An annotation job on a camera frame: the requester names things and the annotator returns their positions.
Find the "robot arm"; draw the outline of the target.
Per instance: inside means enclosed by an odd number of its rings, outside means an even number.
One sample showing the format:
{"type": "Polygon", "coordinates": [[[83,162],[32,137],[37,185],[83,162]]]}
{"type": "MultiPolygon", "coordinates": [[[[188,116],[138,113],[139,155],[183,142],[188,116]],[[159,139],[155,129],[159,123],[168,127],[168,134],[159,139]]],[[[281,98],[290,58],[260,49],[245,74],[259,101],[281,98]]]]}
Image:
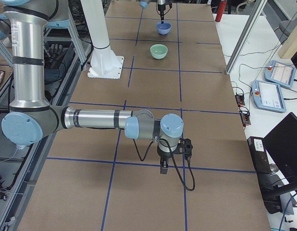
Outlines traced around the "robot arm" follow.
{"type": "MultiPolygon", "coordinates": [[[[142,9],[145,9],[148,7],[148,5],[151,3],[151,0],[139,0],[138,4],[142,9]]],[[[161,24],[164,24],[164,16],[166,13],[173,7],[173,3],[171,0],[157,0],[156,1],[156,10],[158,15],[161,19],[161,24]]]]}
{"type": "Polygon", "coordinates": [[[44,92],[44,28],[69,20],[66,0],[6,0],[11,23],[14,100],[3,118],[3,134],[13,143],[31,145],[63,129],[123,130],[127,138],[156,142],[161,173],[168,160],[186,150],[180,116],[155,119],[149,110],[84,110],[51,105],[44,92]]]}

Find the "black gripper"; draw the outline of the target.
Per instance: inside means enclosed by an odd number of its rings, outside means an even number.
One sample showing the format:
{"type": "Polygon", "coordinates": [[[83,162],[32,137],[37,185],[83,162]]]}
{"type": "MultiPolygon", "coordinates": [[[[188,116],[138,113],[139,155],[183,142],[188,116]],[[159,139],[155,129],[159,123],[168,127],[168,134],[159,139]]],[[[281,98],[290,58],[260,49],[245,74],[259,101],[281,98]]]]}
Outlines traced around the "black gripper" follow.
{"type": "Polygon", "coordinates": [[[171,149],[165,146],[157,146],[157,153],[160,156],[160,173],[167,174],[168,163],[171,158],[171,149]]]}
{"type": "Polygon", "coordinates": [[[161,24],[164,23],[164,11],[166,9],[166,4],[157,4],[158,12],[160,13],[161,24]]]}

